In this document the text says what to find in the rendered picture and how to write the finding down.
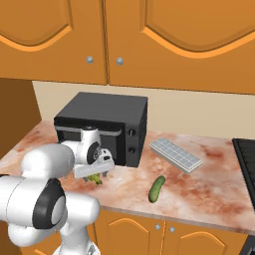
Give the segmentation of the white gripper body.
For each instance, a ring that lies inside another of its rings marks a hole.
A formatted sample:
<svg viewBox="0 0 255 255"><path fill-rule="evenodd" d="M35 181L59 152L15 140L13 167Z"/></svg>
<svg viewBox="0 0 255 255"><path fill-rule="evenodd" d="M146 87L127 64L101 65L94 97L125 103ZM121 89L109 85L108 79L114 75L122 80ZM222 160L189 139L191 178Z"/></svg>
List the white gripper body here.
<svg viewBox="0 0 255 255"><path fill-rule="evenodd" d="M106 172L115 168L113 161L95 162L93 164L76 163L74 165L74 176L76 179L84 178L97 173Z"/></svg>

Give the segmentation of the green broccoli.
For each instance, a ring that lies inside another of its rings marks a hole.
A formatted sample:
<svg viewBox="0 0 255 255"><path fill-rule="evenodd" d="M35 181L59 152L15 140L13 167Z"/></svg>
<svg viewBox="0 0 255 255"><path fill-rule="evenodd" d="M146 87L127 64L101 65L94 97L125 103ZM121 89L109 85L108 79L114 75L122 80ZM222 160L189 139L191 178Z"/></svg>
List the green broccoli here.
<svg viewBox="0 0 255 255"><path fill-rule="evenodd" d="M88 181L93 181L96 185L100 185L103 182L101 181L100 175L97 174L93 174L93 175L89 175L88 176Z"/></svg>

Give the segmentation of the green cucumber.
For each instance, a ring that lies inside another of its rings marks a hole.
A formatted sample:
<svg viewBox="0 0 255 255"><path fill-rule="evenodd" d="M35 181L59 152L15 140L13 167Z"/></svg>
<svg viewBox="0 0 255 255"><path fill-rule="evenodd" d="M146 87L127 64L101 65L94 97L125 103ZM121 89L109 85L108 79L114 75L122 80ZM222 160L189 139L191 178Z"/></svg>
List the green cucumber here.
<svg viewBox="0 0 255 255"><path fill-rule="evenodd" d="M165 177L163 175L159 176L154 183L152 184L149 193L148 193L148 201L151 203L155 203L158 200L160 190L165 183Z"/></svg>

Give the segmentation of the black microwave oven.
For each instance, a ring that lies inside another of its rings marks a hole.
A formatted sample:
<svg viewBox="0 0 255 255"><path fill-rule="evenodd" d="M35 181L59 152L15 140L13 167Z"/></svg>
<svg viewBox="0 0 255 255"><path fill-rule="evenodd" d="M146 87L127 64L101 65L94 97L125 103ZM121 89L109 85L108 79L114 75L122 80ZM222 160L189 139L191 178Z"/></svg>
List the black microwave oven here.
<svg viewBox="0 0 255 255"><path fill-rule="evenodd" d="M138 167L147 125L147 97L99 93L77 93L54 117L55 127L118 131L118 136L100 135L102 148L107 148L116 165ZM135 136L128 130L135 129ZM80 132L56 130L58 141L79 141ZM129 147L135 153L129 153Z"/></svg>

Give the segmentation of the grey ice cube tray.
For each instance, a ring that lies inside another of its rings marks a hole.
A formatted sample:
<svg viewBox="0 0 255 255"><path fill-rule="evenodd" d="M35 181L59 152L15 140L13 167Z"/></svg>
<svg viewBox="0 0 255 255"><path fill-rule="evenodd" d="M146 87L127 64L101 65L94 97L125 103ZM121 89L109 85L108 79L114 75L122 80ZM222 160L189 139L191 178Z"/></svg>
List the grey ice cube tray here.
<svg viewBox="0 0 255 255"><path fill-rule="evenodd" d="M185 151L165 137L151 142L149 147L152 151L187 174L202 164L198 157Z"/></svg>

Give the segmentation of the brown tall cabinet panel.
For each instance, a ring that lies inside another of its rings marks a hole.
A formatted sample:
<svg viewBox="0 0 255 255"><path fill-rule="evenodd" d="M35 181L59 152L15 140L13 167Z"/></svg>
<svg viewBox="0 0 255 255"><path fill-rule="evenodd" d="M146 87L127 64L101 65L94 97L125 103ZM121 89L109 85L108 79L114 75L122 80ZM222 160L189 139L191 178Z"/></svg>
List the brown tall cabinet panel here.
<svg viewBox="0 0 255 255"><path fill-rule="evenodd" d="M0 159L40 121L32 82L0 78Z"/></svg>

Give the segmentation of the black hob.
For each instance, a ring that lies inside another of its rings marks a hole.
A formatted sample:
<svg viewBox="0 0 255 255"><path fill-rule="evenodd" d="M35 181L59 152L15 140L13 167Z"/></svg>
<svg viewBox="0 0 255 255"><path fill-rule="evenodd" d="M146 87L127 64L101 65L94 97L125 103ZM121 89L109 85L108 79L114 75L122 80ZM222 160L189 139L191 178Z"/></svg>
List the black hob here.
<svg viewBox="0 0 255 255"><path fill-rule="evenodd" d="M255 139L234 138L232 143L255 212Z"/></svg>

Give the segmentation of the orange wall cupboard door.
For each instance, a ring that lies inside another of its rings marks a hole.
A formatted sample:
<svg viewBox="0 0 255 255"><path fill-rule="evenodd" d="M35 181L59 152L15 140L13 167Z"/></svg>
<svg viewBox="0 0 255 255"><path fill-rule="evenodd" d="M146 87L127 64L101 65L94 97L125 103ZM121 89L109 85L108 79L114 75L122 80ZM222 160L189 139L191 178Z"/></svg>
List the orange wall cupboard door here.
<svg viewBox="0 0 255 255"><path fill-rule="evenodd" d="M255 94L255 0L106 0L105 10L112 85Z"/></svg>
<svg viewBox="0 0 255 255"><path fill-rule="evenodd" d="M103 0L0 0L0 78L103 85L104 34Z"/></svg>

